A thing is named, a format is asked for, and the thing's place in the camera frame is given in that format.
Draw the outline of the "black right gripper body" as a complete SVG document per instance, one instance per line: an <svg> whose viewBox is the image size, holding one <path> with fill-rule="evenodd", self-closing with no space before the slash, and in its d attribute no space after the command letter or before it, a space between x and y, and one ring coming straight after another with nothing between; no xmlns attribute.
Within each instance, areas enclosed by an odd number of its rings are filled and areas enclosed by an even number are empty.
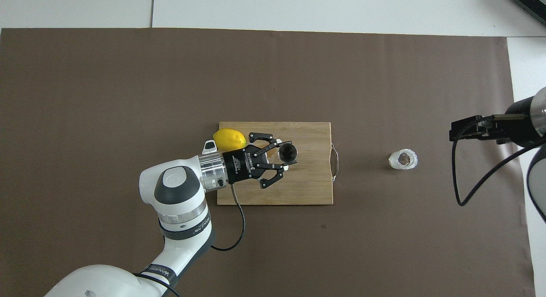
<svg viewBox="0 0 546 297"><path fill-rule="evenodd" d="M508 137L523 148L530 147L545 136L545 96L527 97L513 103L507 114L524 114L525 118L511 123Z"/></svg>

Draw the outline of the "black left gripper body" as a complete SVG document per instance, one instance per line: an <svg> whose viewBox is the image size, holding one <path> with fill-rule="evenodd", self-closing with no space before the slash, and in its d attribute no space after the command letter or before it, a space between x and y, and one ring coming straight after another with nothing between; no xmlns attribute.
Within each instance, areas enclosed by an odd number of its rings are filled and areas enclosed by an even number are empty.
<svg viewBox="0 0 546 297"><path fill-rule="evenodd" d="M273 169L270 165L267 154L258 154L259 147L248 145L243 149L236 149L221 153L226 168L228 184L235 184L240 181L257 180L267 171Z"/></svg>

